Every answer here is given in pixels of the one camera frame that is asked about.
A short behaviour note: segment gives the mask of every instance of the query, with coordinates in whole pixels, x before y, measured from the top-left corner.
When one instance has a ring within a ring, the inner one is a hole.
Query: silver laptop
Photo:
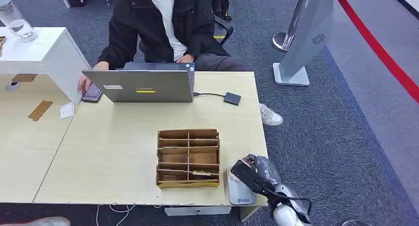
[[[113,102],[192,102],[194,63],[127,63],[82,72]]]

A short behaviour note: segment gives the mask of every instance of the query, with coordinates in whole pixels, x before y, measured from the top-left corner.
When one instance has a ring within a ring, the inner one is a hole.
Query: hand
[[[194,62],[194,57],[191,56],[190,54],[186,54],[182,57],[180,57],[176,63],[193,63]]]
[[[97,63],[93,69],[96,70],[109,70],[109,63],[106,61],[100,61]],[[91,81],[86,77],[86,75],[82,75],[79,79],[79,83],[77,84],[77,91],[86,92],[90,87]]]

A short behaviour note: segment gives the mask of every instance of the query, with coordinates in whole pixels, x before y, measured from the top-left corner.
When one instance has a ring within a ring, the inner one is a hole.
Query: white sneaker
[[[259,103],[260,115],[262,116],[262,123],[268,126],[278,126],[282,123],[282,117],[275,113],[271,108],[265,104]]]
[[[70,226],[71,223],[64,217],[48,217],[26,224],[5,224],[0,226]]]

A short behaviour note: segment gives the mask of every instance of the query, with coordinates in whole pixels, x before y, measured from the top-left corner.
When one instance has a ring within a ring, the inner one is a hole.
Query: cardboard organizer
[[[219,144],[214,129],[159,131],[156,185],[159,188],[218,186]]]

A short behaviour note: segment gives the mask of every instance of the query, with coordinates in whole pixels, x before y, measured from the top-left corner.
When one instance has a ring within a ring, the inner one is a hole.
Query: stand base
[[[272,38],[272,45],[275,49],[279,50],[280,52],[286,53],[288,49],[285,49],[282,45],[284,44],[285,36],[287,35],[286,32],[278,32]]]
[[[274,78],[276,85],[290,85],[290,86],[308,86],[310,81],[308,80],[307,72],[303,66],[292,78],[288,81],[281,80],[281,74],[279,72],[279,64],[273,63]]]

